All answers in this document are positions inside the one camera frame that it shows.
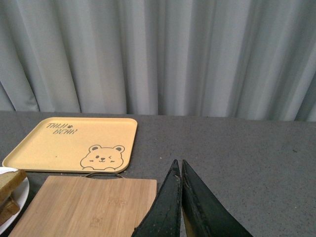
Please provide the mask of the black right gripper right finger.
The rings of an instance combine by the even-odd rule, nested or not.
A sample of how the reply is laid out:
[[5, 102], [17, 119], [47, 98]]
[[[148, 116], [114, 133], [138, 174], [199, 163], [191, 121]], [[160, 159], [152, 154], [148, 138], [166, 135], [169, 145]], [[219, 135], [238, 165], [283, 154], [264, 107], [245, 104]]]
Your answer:
[[186, 160], [182, 161], [182, 209], [188, 237], [250, 237]]

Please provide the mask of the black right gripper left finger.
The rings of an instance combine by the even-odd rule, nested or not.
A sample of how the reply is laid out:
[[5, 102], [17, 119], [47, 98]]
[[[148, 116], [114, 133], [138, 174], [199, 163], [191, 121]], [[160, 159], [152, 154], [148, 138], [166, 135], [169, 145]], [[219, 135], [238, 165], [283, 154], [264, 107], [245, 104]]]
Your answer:
[[175, 159], [149, 212], [133, 237], [178, 237], [181, 227], [182, 179]]

